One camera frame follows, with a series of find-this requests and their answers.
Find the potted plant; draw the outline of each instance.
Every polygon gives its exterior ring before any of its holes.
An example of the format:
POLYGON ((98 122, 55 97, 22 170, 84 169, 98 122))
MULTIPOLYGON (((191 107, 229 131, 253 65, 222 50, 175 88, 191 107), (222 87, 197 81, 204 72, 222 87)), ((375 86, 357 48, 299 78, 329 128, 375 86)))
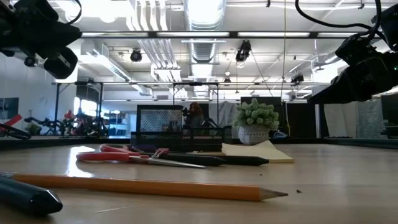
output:
POLYGON ((42 130, 42 128, 35 124, 35 123, 29 123, 26 127, 25 130, 31 135, 31 136, 35 136, 35 135, 40 135, 40 131, 42 130))
POLYGON ((250 104, 242 103, 234 118, 234 127, 237 127, 239 139, 243 144, 254 145, 268 140, 268 132, 277 130, 279 113, 274 112, 274 105, 259 104, 252 99, 250 104))

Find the red scissors handle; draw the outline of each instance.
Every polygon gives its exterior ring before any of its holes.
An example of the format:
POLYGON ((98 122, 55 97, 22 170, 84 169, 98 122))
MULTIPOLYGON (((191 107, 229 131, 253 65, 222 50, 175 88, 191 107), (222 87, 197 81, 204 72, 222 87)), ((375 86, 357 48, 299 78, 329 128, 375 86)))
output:
POLYGON ((82 152, 76 155, 80 161, 129 161, 130 156, 124 152, 82 152))
POLYGON ((127 146, 119 144, 102 144, 99 146, 99 150, 101 152, 123 152, 129 154, 130 156, 141 156, 141 154, 138 152, 130 151, 127 146))

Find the white plant pot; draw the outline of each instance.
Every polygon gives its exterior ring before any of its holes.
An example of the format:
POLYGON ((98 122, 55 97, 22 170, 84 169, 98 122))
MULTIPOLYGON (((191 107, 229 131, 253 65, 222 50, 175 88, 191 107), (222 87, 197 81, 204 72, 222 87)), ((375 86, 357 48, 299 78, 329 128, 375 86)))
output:
POLYGON ((258 126, 241 126, 239 127, 239 140, 245 145, 255 145, 268 140, 269 129, 258 126))

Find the studio light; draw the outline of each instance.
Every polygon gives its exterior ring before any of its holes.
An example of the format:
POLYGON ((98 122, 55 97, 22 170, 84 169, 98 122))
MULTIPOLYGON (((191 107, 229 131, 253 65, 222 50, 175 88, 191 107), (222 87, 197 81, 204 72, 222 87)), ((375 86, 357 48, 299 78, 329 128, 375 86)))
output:
POLYGON ((292 81, 290 81, 291 83, 293 83, 292 86, 297 86, 300 83, 304 82, 304 76, 303 74, 299 73, 295 76, 292 77, 292 81))
POLYGON ((244 62, 249 57, 251 51, 251 44, 249 40, 244 40, 236 54, 236 62, 244 62))
POLYGON ((130 56, 130 59, 133 62, 140 62, 142 60, 141 50, 140 49, 132 50, 132 54, 130 56))

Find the wooden desk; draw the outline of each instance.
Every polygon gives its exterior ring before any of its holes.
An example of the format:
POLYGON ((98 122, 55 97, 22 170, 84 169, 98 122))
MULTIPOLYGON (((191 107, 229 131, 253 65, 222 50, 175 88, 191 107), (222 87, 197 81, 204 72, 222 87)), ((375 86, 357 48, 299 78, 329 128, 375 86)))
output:
POLYGON ((249 184, 290 194, 266 202, 239 202, 55 189, 64 204, 61 212, 34 219, 0 205, 0 223, 398 222, 398 151, 316 144, 276 146, 295 163, 201 170, 76 164, 75 154, 86 150, 82 147, 0 152, 0 171, 4 172, 249 184))

